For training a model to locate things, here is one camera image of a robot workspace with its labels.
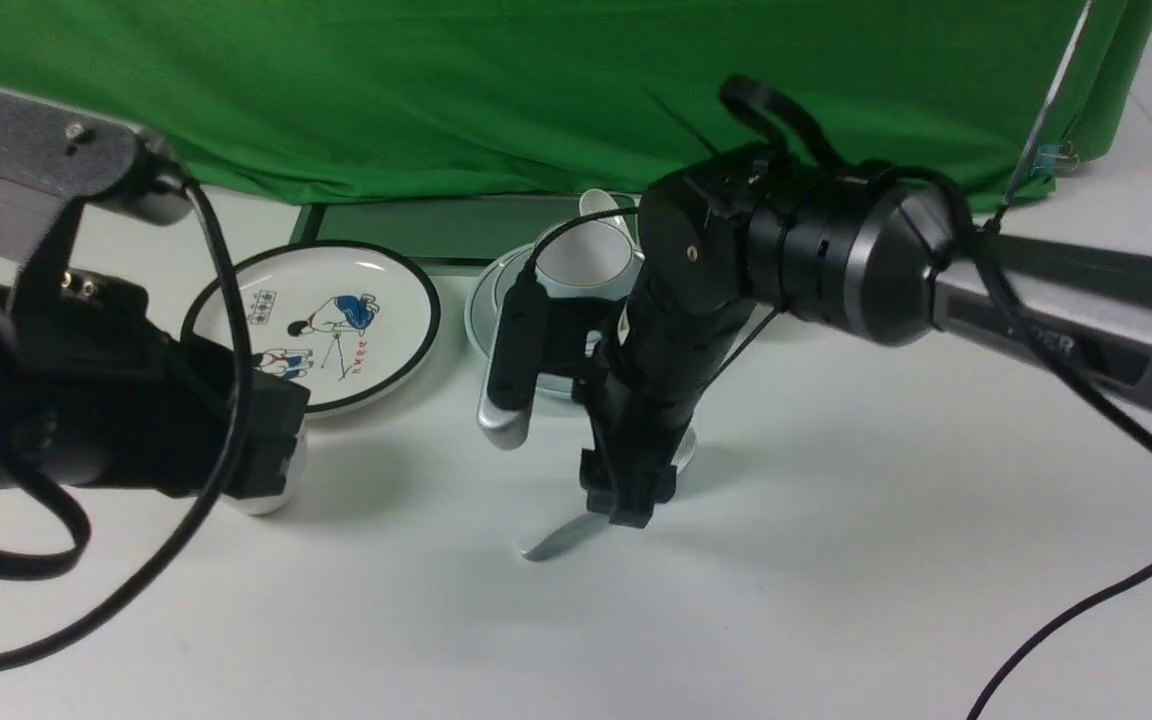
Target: white plate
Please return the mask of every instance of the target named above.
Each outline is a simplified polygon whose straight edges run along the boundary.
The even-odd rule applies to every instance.
[[[513,278],[518,276],[522,264],[522,255],[530,251],[530,245],[518,247],[518,249],[507,252],[495,263],[490,264],[479,274],[479,279],[473,282],[473,290],[470,291],[470,300],[465,303],[465,334],[470,338],[470,346],[484,359],[492,353],[492,343],[495,342],[495,327],[500,313],[497,310],[497,302],[493,293],[497,287],[497,279],[500,273],[506,272],[507,266],[513,268]],[[513,279],[508,285],[503,285],[502,293],[509,290]],[[561,397],[568,402],[573,397],[573,381],[570,378],[559,378],[558,376],[543,374],[536,379],[536,388],[551,397]]]
[[[429,355],[440,319],[429,275],[382,247],[314,242],[237,267],[264,373],[310,388],[308,414],[342,414],[396,388]],[[212,282],[189,308],[189,333],[230,347]]]

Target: metal clip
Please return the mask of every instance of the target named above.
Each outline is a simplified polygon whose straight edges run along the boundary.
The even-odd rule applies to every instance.
[[[1034,154],[1034,165],[1029,169],[1029,174],[1053,179],[1058,174],[1074,172],[1081,164],[1082,160],[1075,154],[1071,142],[1061,145],[1039,145]]]

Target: screw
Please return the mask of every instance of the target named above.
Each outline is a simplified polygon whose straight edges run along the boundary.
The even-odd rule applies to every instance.
[[[91,137],[90,129],[82,123],[69,123],[65,127],[65,139],[69,142],[83,142]]]

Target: blue cartoon figure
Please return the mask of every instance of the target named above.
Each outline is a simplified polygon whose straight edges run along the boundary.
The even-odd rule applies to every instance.
[[[376,296],[340,295],[324,302],[323,306],[314,310],[305,320],[287,325],[287,334],[293,338],[304,338],[310,333],[326,333],[340,338],[340,334],[351,332],[362,336],[367,325],[374,320],[376,313],[380,313]]]
[[[296,378],[305,377],[308,370],[314,365],[312,350],[266,350],[252,355],[252,365],[260,372],[274,377],[283,378],[285,381],[294,381]]]

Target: white cup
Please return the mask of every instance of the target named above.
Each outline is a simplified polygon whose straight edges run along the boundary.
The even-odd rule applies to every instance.
[[[540,233],[536,241],[552,229]],[[583,223],[564,232],[540,251],[540,258],[536,259],[536,279],[553,300],[622,300],[634,290],[639,266],[634,243],[614,225]]]
[[[616,202],[612,197],[612,192],[605,190],[599,190],[599,188],[590,188],[584,194],[581,194],[579,200],[576,200],[576,209],[582,215],[592,215],[593,213],[604,213],[607,210],[620,209],[620,202]],[[600,223],[608,223],[616,228],[619,232],[626,234],[626,237],[634,241],[634,234],[630,233],[630,225],[626,221],[622,215],[614,215],[612,218],[604,218],[598,220]]]

